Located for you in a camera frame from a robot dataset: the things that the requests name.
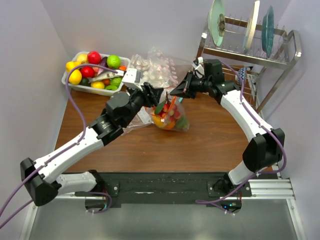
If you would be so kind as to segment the red lychee bunch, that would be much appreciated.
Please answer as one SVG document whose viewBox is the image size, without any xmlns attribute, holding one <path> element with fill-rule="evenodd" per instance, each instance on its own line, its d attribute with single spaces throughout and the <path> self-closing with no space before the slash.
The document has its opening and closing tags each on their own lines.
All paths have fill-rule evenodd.
<svg viewBox="0 0 320 240">
<path fill-rule="evenodd" d="M 169 93 L 166 92 L 164 95 L 164 99 L 160 100 L 158 105 L 153 108 L 152 115 L 158 115 L 162 118 L 165 118 L 167 124 L 176 122 L 182 116 L 181 112 L 178 110 L 178 100 L 177 97 L 174 96 L 173 98 L 169 97 Z"/>
</svg>

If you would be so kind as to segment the clear zip bag orange zipper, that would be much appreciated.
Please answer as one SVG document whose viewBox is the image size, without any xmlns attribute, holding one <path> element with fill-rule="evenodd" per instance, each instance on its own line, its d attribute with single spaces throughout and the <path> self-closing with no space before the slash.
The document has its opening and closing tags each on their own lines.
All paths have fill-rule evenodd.
<svg viewBox="0 0 320 240">
<path fill-rule="evenodd" d="M 154 125 L 162 130 L 187 132 L 190 126 L 181 97 L 170 95 L 173 86 L 165 87 L 157 106 L 144 109 Z"/>
</svg>

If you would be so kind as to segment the green yellow mango fruit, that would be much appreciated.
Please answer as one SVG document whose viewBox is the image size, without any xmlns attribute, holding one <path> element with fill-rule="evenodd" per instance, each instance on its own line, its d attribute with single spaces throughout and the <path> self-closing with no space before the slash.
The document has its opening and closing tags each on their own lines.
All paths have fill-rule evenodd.
<svg viewBox="0 0 320 240">
<path fill-rule="evenodd" d="M 187 128 L 188 126 L 189 126 L 189 121 L 185 115 L 181 116 L 180 119 L 177 120 L 175 124 L 175 127 L 178 129 L 184 129 L 184 128 Z"/>
</svg>

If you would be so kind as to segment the orange fruit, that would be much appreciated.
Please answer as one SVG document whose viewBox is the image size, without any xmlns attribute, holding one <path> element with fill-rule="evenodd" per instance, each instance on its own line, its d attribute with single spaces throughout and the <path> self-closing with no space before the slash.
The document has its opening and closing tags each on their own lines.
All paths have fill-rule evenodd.
<svg viewBox="0 0 320 240">
<path fill-rule="evenodd" d="M 175 127 L 175 122 L 171 122 L 169 124 L 167 124 L 166 126 L 164 126 L 164 130 L 171 130 Z"/>
</svg>

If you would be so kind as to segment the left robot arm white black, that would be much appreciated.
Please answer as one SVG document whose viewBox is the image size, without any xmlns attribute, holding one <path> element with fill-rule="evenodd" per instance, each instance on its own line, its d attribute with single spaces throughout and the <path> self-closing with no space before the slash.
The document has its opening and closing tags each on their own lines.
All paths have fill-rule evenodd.
<svg viewBox="0 0 320 240">
<path fill-rule="evenodd" d="M 65 170 L 121 136 L 141 108 L 159 104 L 163 91 L 148 82 L 140 88 L 120 91 L 106 102 L 101 115 L 79 136 L 41 158 L 24 159 L 20 163 L 21 179 L 35 205 L 46 205 L 58 195 L 72 192 L 102 194 L 105 181 L 96 170 L 76 174 L 65 174 Z"/>
</svg>

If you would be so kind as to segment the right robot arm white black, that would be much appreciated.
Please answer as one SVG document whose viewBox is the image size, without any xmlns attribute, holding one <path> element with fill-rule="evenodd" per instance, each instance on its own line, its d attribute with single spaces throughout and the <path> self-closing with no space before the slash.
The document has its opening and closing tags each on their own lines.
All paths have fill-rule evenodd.
<svg viewBox="0 0 320 240">
<path fill-rule="evenodd" d="M 199 57 L 192 67 L 170 94 L 194 99 L 197 93 L 207 93 L 231 114 L 248 140 L 242 161 L 212 186 L 214 191 L 233 197 L 241 190 L 240 184 L 282 160 L 285 133 L 258 115 L 234 81 L 225 80 L 221 61 Z"/>
</svg>

